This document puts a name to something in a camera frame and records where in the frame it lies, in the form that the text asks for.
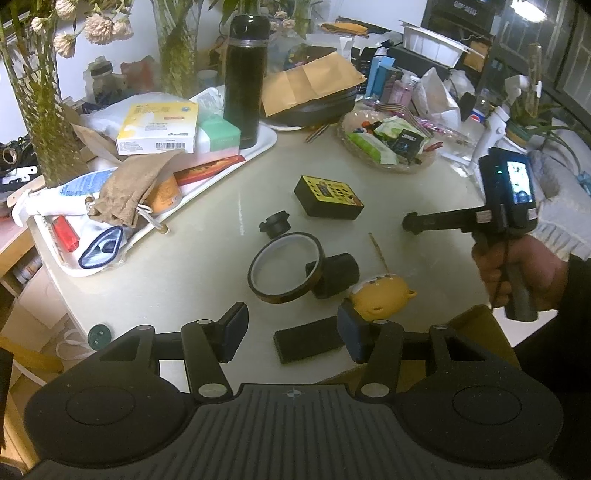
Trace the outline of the person's right hand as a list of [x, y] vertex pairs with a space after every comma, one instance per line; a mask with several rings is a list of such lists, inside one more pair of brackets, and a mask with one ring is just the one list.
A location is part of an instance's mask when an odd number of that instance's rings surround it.
[[503, 276], [502, 267], [517, 265], [536, 308], [558, 309], [567, 286], [568, 263], [537, 239], [527, 235], [488, 249], [475, 244], [472, 258], [493, 308], [504, 307], [512, 295], [513, 282]]

